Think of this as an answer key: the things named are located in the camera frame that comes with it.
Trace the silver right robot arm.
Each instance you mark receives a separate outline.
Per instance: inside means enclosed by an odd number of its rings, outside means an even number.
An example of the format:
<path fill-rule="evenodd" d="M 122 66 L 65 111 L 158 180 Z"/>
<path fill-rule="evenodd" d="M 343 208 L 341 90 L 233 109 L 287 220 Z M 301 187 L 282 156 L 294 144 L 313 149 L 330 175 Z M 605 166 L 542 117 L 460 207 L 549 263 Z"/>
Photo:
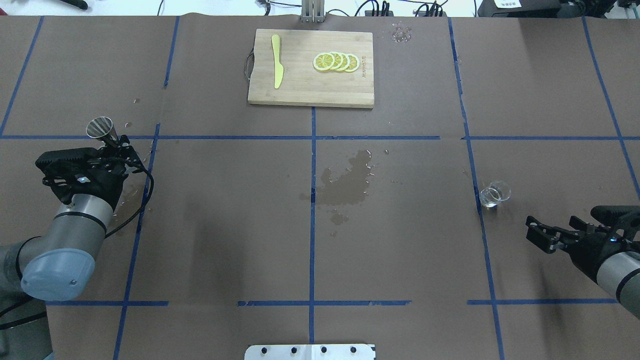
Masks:
<path fill-rule="evenodd" d="M 597 205 L 590 210 L 596 221 L 577 216 L 569 228 L 543 224 L 528 215 L 526 239 L 552 255 L 569 255 L 572 264 L 627 312 L 640 316 L 640 208 L 637 205 Z"/>

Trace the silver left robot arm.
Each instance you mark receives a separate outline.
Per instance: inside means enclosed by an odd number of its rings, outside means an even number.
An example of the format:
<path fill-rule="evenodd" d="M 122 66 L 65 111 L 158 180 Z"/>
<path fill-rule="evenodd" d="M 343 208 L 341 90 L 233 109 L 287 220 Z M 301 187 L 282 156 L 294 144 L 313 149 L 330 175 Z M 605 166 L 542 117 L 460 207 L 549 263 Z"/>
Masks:
<path fill-rule="evenodd" d="M 42 153 L 35 166 L 60 207 L 44 235 L 1 248 L 1 358 L 55 357 L 47 302 L 71 301 L 95 271 L 125 180 L 143 173 L 153 180 L 126 135 L 102 135 L 99 148 Z"/>

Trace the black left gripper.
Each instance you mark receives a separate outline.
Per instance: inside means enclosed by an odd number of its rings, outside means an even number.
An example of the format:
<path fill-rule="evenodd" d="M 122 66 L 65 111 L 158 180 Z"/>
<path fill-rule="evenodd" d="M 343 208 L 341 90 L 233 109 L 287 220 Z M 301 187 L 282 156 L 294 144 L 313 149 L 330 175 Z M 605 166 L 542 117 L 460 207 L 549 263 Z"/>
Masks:
<path fill-rule="evenodd" d="M 124 182 L 131 173 L 147 170 L 137 151 L 126 135 L 107 135 L 107 146 L 97 148 L 101 155 L 87 164 L 66 171 L 43 173 L 43 185 L 50 187 L 58 200 L 69 205 L 75 195 L 89 195 L 117 205 Z"/>

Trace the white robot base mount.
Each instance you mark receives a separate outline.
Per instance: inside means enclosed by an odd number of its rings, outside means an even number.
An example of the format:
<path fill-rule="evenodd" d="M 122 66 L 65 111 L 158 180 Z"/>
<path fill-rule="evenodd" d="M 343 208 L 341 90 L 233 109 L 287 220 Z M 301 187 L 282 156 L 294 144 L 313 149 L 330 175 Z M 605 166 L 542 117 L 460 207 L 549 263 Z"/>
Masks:
<path fill-rule="evenodd" d="M 245 360 L 376 360 L 374 344 L 260 344 L 249 346 Z"/>

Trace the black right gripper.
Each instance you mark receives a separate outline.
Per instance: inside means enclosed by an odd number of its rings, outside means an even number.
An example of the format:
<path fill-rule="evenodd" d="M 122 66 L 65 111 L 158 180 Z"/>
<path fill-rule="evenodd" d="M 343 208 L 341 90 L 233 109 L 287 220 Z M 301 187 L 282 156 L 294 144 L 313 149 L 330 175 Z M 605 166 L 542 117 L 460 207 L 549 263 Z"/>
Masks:
<path fill-rule="evenodd" d="M 615 228 L 588 223 L 570 216 L 569 228 L 542 223 L 534 216 L 525 220 L 526 239 L 544 253 L 558 249 L 599 286 L 619 286 L 639 273 L 639 227 Z"/>

